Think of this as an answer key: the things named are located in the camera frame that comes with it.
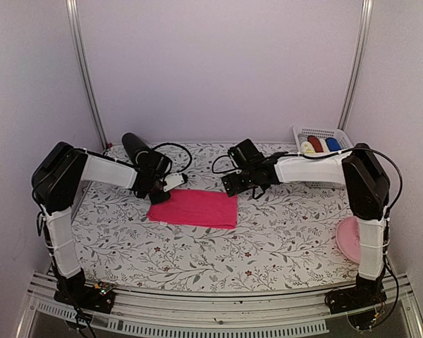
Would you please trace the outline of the green yellow patterned towel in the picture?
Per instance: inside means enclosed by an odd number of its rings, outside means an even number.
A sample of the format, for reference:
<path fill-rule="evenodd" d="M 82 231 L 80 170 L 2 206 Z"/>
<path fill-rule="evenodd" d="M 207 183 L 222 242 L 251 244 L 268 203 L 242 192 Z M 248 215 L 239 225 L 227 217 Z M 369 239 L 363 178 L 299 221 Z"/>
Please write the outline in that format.
<path fill-rule="evenodd" d="M 301 152 L 303 154 L 315 154 L 316 151 L 314 150 L 313 145 L 309 141 L 305 141 L 300 145 Z"/>

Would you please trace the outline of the pink towel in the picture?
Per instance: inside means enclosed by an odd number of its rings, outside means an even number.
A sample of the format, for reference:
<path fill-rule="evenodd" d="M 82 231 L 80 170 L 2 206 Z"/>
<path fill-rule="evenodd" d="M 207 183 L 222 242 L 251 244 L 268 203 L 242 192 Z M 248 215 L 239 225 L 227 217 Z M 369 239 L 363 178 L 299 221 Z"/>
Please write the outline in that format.
<path fill-rule="evenodd" d="M 231 230 L 238 220 L 238 198 L 224 192 L 175 189 L 171 198 L 150 206 L 147 218 L 172 225 Z"/>

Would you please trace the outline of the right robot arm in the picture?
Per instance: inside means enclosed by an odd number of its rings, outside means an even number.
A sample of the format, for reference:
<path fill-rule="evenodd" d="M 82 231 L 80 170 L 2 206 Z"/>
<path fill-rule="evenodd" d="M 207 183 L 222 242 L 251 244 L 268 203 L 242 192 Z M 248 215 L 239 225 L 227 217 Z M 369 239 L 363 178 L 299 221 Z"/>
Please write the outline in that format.
<path fill-rule="evenodd" d="M 391 209 L 390 179 L 379 162 L 387 155 L 368 144 L 323 155 L 277 152 L 264 156 L 250 139 L 232 146 L 227 155 L 236 168 L 221 181 L 229 197 L 248 190 L 266 191 L 275 184 L 289 182 L 325 182 L 345 186 L 350 210 L 357 219 L 360 236 L 360 262 L 356 287 L 350 300 L 365 307 L 376 298 L 386 271 L 388 242 L 386 227 Z"/>

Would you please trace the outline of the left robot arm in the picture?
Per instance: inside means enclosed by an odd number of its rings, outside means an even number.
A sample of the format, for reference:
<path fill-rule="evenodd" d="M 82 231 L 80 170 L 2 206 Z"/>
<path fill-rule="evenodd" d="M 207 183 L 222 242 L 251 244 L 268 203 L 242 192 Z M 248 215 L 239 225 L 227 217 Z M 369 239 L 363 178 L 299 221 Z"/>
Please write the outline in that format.
<path fill-rule="evenodd" d="M 88 286 L 71 279 L 82 272 L 71 229 L 78 187 L 83 182 L 109 184 L 160 204 L 170 198 L 171 190 L 188 181 L 185 173 L 170 172 L 171 160 L 157 151 L 144 149 L 137 157 L 140 165 L 59 142 L 32 175 L 32 196 L 46 220 L 48 250 L 58 274 L 69 279 L 62 290 L 76 306 L 91 298 Z"/>

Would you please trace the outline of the black cylindrical bottle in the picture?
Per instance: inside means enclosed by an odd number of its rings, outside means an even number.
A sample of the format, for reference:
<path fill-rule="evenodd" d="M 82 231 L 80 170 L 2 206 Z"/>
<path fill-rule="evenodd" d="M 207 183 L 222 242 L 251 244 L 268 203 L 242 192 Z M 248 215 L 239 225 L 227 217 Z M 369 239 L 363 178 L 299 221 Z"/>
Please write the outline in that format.
<path fill-rule="evenodd" d="M 122 138 L 122 145 L 125 152 L 134 165 L 138 164 L 138 158 L 149 153 L 150 148 L 135 134 L 125 133 Z"/>

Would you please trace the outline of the red item in basket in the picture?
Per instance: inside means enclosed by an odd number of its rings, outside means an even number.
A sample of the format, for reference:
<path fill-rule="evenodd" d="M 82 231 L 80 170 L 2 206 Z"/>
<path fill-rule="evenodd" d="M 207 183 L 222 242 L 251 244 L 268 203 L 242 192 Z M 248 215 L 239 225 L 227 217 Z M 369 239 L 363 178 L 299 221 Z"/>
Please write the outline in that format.
<path fill-rule="evenodd" d="M 316 153 L 323 153 L 324 152 L 324 148 L 321 145 L 321 142 L 317 137 L 315 137 L 313 135 L 309 135 L 307 137 L 307 141 L 312 145 L 312 147 L 313 147 L 313 149 Z"/>

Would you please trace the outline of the white item in basket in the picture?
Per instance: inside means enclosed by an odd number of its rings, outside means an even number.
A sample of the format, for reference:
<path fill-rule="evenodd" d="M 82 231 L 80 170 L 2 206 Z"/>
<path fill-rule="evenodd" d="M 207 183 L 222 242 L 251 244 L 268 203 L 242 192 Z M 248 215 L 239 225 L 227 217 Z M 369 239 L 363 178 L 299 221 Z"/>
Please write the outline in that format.
<path fill-rule="evenodd" d="M 326 140 L 325 139 L 320 139 L 319 141 L 320 141 L 321 147 L 323 149 L 323 152 L 324 153 L 330 153 L 331 150 L 329 149 L 329 147 L 328 147 L 328 145 L 326 143 Z"/>

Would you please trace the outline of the white plastic basket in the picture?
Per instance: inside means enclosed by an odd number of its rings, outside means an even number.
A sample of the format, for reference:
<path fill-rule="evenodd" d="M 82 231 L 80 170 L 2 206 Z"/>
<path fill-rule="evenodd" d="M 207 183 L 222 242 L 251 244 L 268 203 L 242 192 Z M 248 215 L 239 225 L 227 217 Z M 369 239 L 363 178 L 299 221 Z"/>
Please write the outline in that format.
<path fill-rule="evenodd" d="M 313 151 L 312 155 L 353 148 L 347 134 L 339 129 L 320 129 L 293 126 L 293 135 L 298 151 Z"/>

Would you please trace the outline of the blue item in basket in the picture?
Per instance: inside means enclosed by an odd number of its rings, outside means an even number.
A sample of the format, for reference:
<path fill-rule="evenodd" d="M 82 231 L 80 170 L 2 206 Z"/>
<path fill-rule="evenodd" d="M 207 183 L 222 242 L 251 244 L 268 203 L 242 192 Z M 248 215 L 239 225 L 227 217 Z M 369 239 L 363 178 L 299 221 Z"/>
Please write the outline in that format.
<path fill-rule="evenodd" d="M 326 145 L 330 152 L 340 151 L 342 149 L 340 144 L 333 137 L 326 138 Z"/>

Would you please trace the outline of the pink plate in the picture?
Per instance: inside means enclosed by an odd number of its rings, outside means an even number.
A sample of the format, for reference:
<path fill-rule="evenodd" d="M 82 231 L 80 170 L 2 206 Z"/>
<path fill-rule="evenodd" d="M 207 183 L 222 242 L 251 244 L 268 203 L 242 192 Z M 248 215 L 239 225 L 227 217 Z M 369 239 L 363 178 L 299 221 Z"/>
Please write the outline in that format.
<path fill-rule="evenodd" d="M 341 253 L 353 263 L 360 263 L 360 236 L 355 216 L 350 216 L 336 227 L 336 243 Z"/>

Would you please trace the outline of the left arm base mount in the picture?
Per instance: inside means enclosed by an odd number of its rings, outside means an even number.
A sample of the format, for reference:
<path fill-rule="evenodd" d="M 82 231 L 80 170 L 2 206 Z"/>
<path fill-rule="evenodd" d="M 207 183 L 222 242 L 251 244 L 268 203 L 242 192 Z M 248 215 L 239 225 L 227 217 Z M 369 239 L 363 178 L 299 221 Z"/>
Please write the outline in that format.
<path fill-rule="evenodd" d="M 64 281 L 57 282 L 57 290 L 54 300 L 59 303 L 79 308 L 81 310 L 95 311 L 110 314 L 114 307 L 116 293 L 113 291 L 103 292 L 95 287 L 84 284 L 66 284 Z"/>

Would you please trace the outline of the front aluminium rail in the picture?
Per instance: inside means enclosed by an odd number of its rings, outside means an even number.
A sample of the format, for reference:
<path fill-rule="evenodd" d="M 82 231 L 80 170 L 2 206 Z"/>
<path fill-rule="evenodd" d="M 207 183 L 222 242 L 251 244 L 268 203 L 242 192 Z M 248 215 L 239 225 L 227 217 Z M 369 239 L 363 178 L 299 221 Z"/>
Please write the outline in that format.
<path fill-rule="evenodd" d="M 423 337 L 423 319 L 406 275 L 386 277 L 387 301 L 375 327 L 361 330 L 368 308 L 332 313 L 327 288 L 212 294 L 115 288 L 109 313 L 88 311 L 90 324 L 54 300 L 56 280 L 32 276 L 18 337 Z"/>

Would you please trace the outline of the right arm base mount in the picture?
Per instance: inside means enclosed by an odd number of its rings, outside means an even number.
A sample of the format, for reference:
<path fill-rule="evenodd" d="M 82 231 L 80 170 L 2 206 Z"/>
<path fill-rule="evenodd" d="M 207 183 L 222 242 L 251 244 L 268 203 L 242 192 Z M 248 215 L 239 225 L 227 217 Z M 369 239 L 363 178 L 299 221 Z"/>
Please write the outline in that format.
<path fill-rule="evenodd" d="M 324 297 L 324 303 L 328 306 L 331 314 L 381 305 L 386 300 L 387 296 L 383 289 L 373 292 L 369 287 L 356 286 L 345 289 L 332 289 Z"/>

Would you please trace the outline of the left aluminium frame post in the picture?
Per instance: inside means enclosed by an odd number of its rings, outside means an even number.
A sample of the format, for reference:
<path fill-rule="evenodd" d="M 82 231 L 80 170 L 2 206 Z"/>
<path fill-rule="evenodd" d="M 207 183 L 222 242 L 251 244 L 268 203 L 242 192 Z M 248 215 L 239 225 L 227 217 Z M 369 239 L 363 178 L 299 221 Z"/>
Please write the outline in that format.
<path fill-rule="evenodd" d="M 104 125 L 99 113 L 99 107 L 97 104 L 96 96 L 94 94 L 92 79 L 91 79 L 89 67 L 87 64 L 87 56 L 86 56 L 84 41 L 82 38 L 80 16 L 78 12 L 78 1 L 67 0 L 66 10 L 67 10 L 68 22 L 70 25 L 71 35 L 73 38 L 73 47 L 74 47 L 75 55 L 76 55 L 78 66 L 79 66 L 82 85 L 85 90 L 87 104 L 89 106 L 90 113 L 92 116 L 92 122 L 94 125 L 95 132 L 97 134 L 99 143 L 101 147 L 103 148 L 103 150 L 106 150 L 108 149 L 109 143 L 108 143 Z"/>

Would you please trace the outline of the aluminium frame post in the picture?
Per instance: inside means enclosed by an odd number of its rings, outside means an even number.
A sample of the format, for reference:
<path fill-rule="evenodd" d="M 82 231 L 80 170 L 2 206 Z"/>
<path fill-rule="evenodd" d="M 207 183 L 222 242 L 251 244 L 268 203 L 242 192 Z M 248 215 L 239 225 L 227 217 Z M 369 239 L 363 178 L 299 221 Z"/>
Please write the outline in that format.
<path fill-rule="evenodd" d="M 92 79 L 91 79 L 89 67 L 87 64 L 87 56 L 86 56 L 84 41 L 82 38 L 80 16 L 78 12 L 78 1 L 67 0 L 66 10 L 67 10 L 68 22 L 70 25 L 71 35 L 73 38 L 73 47 L 74 47 L 75 55 L 76 55 L 78 66 L 79 66 L 82 85 L 85 90 L 87 104 L 89 106 L 90 113 L 92 116 L 92 122 L 94 125 L 95 132 L 97 134 L 99 143 L 101 147 L 103 148 L 103 150 L 106 150 L 108 149 L 109 143 L 108 143 L 104 125 L 99 113 L 99 107 L 97 104 L 96 96 L 94 94 Z"/>
<path fill-rule="evenodd" d="M 341 115 L 338 121 L 337 128 L 340 130 L 344 130 L 347 127 L 348 121 L 350 119 L 350 113 L 357 90 L 357 83 L 362 69 L 364 53 L 366 51 L 367 42 L 369 39 L 369 29 L 372 17 L 373 3 L 374 2 L 372 0 L 362 1 L 357 41 L 355 44 L 355 54 L 352 62 L 352 68 L 350 71 L 350 77 L 345 93 L 345 98 L 343 101 Z"/>

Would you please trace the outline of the right aluminium frame post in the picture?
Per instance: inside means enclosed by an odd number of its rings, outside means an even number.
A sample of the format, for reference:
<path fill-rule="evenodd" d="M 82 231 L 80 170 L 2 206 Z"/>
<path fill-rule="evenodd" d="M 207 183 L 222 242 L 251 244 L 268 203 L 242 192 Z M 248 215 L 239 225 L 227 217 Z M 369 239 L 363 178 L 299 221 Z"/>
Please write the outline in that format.
<path fill-rule="evenodd" d="M 338 121 L 337 128 L 340 130 L 344 130 L 347 127 L 348 121 L 350 119 L 350 113 L 357 90 L 357 83 L 362 69 L 364 53 L 366 51 L 367 42 L 369 39 L 369 29 L 372 17 L 373 3 L 374 2 L 372 0 L 362 1 L 357 41 L 355 44 L 355 54 L 352 62 L 352 68 L 350 71 L 350 77 L 345 93 L 345 98 L 343 101 L 341 115 Z"/>

